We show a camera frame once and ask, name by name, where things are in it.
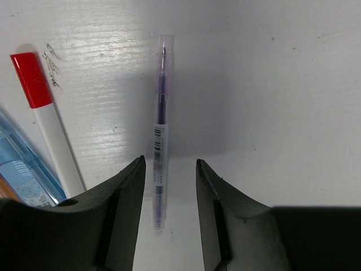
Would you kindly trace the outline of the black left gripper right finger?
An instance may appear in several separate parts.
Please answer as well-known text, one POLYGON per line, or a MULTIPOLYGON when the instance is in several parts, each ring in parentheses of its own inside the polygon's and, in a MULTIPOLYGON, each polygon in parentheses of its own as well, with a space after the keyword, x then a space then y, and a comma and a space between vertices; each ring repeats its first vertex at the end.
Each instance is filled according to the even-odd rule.
POLYGON ((360 208, 268 207, 196 162, 205 270, 359 270, 360 208))

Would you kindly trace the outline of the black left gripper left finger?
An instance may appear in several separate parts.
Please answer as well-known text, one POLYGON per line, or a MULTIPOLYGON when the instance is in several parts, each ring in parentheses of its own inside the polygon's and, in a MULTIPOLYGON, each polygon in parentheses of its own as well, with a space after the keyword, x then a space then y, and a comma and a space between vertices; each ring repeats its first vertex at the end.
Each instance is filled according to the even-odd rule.
POLYGON ((54 207, 1 200, 2 270, 132 270, 146 161, 54 207))

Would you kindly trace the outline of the blue highlighter pen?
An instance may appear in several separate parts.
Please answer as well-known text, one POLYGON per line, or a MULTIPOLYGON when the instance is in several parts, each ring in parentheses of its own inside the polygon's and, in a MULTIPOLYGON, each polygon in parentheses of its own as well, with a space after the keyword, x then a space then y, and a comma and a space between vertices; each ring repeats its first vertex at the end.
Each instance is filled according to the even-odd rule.
POLYGON ((1 114, 1 179, 32 207, 55 206, 66 200, 60 182, 1 114))

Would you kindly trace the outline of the purple ballpoint pen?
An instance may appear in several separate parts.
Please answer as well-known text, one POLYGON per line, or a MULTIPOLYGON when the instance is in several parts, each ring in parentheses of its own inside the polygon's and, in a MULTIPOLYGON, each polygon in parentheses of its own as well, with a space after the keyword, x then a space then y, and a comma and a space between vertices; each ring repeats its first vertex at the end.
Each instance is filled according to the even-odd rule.
POLYGON ((153 124, 153 227, 161 233, 166 217, 166 180, 168 177, 168 95, 155 98, 153 124))

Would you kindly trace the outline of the white pen with red tip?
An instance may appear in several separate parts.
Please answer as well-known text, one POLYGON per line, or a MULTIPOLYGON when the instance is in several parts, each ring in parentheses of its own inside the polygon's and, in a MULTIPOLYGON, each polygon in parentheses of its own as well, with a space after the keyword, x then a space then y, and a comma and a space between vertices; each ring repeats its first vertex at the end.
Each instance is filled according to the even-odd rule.
POLYGON ((12 54, 10 58, 65 195, 72 198, 83 193, 85 189, 37 54, 12 54))

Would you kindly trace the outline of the clear purple pen cap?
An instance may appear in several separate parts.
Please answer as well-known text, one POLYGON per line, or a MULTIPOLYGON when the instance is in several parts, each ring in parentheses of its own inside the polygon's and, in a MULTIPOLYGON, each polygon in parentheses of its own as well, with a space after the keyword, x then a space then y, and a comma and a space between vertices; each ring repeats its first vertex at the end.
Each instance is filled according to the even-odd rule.
POLYGON ((174 36, 160 35, 157 49, 157 90, 159 95, 169 95, 173 79, 174 67, 174 36))

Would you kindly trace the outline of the orange highlighter pen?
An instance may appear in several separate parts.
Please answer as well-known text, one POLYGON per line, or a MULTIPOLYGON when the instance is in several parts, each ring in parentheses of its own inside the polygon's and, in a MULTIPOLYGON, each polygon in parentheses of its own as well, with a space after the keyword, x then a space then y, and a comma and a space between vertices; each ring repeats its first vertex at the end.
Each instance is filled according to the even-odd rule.
POLYGON ((15 193, 12 187, 2 176, 0 177, 0 194, 1 199, 13 199, 17 202, 22 202, 17 193, 15 193))

